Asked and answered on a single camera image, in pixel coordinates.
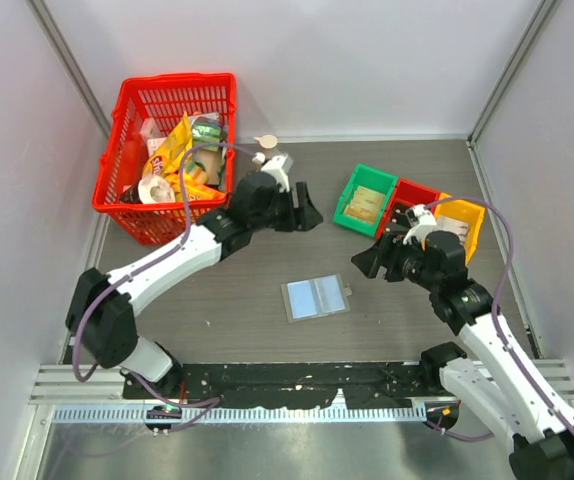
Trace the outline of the grey card holder wallet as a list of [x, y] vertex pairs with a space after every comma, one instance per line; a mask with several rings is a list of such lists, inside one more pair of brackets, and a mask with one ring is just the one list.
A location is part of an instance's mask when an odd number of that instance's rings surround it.
[[294, 320], [291, 314], [287, 292], [287, 285], [292, 282], [283, 284], [281, 286], [281, 294], [283, 297], [283, 303], [288, 323], [308, 321], [350, 311], [348, 297], [351, 295], [352, 291], [349, 285], [343, 282], [342, 277], [339, 274], [327, 275], [300, 281], [312, 282], [316, 296], [317, 313], [309, 318]]

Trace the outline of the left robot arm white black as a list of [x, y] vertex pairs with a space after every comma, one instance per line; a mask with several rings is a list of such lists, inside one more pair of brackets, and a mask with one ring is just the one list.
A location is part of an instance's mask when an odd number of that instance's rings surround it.
[[203, 214], [179, 238], [110, 273], [97, 268], [77, 282], [66, 326], [74, 337], [72, 368], [87, 351], [95, 368], [118, 367], [150, 395], [170, 398], [183, 381], [181, 363], [159, 343], [141, 336], [136, 319], [160, 295], [189, 276], [216, 265], [249, 245], [255, 232], [306, 232], [323, 221], [308, 186], [282, 186], [267, 172], [252, 172], [237, 185], [229, 205]]

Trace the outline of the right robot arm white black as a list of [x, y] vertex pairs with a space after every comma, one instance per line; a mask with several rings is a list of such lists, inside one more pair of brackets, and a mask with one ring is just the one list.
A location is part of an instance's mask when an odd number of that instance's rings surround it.
[[448, 391], [463, 401], [501, 441], [517, 479], [574, 479], [574, 408], [547, 382], [488, 290], [473, 280], [458, 237], [436, 231], [404, 243], [385, 234], [356, 254], [367, 278], [408, 280], [429, 293], [436, 316], [465, 344], [452, 342], [421, 355], [424, 391]]

